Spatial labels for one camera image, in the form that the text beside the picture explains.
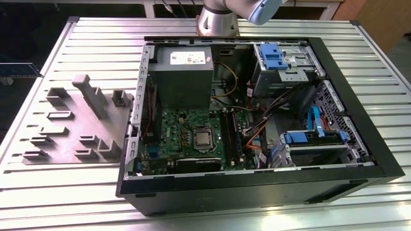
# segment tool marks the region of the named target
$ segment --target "motherboard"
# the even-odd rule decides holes
[[[248,169],[236,140],[247,126],[241,110],[164,111],[160,143],[145,146],[144,175]]]

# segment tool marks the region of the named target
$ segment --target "aluminum slotted table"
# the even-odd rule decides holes
[[[21,145],[49,108],[45,90],[74,90],[88,74],[102,92],[134,93],[142,37],[196,35],[193,19],[70,18],[0,147],[0,229],[74,230],[409,230],[411,86],[361,26],[345,21],[279,21],[241,36],[321,37],[405,176],[328,204],[144,217],[116,198],[116,164],[21,164]]]

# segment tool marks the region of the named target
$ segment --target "ram slot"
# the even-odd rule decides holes
[[[228,120],[229,120],[229,137],[231,137],[231,143],[233,145],[233,161],[237,163],[240,162],[240,156],[243,154],[241,150],[241,140],[240,140],[240,131],[239,131],[239,125],[236,120],[236,114],[233,112],[228,112]]]
[[[223,138],[223,146],[224,146],[224,157],[225,157],[225,164],[231,166],[233,162],[233,145],[231,142],[229,136],[229,120],[227,112],[220,113],[220,126],[221,126],[221,138]]]

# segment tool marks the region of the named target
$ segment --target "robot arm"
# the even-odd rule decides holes
[[[199,30],[204,36],[235,36],[237,15],[263,25],[277,11],[283,0],[204,0]]]

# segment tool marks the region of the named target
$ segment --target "cpu socket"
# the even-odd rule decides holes
[[[212,129],[209,127],[195,127],[193,134],[193,149],[205,150],[212,148]]]

